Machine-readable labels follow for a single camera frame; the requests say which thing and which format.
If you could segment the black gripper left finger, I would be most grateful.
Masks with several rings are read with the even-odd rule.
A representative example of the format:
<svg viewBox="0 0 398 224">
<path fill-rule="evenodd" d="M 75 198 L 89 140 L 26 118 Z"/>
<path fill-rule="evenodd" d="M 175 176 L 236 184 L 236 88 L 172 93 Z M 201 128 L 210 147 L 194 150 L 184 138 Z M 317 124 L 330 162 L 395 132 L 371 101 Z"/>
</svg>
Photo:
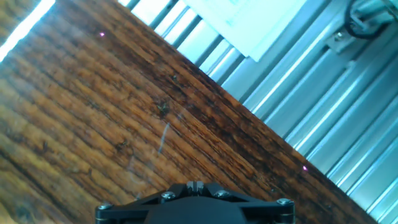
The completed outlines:
<svg viewBox="0 0 398 224">
<path fill-rule="evenodd" d="M 154 193 L 125 205 L 104 202 L 95 208 L 95 224 L 144 223 L 149 212 L 167 202 L 193 196 L 196 182 L 173 184 L 168 189 Z"/>
</svg>

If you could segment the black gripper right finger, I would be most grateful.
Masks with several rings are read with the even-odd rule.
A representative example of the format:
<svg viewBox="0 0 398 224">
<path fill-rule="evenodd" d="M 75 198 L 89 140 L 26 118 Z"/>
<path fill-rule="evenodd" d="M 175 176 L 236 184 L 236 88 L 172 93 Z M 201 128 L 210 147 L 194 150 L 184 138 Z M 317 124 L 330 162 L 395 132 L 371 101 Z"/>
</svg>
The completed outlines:
<svg viewBox="0 0 398 224">
<path fill-rule="evenodd" d="M 287 198 L 268 202 L 224 188 L 214 182 L 202 181 L 196 181 L 196 194 L 234 205 L 249 222 L 295 223 L 295 202 Z"/>
</svg>

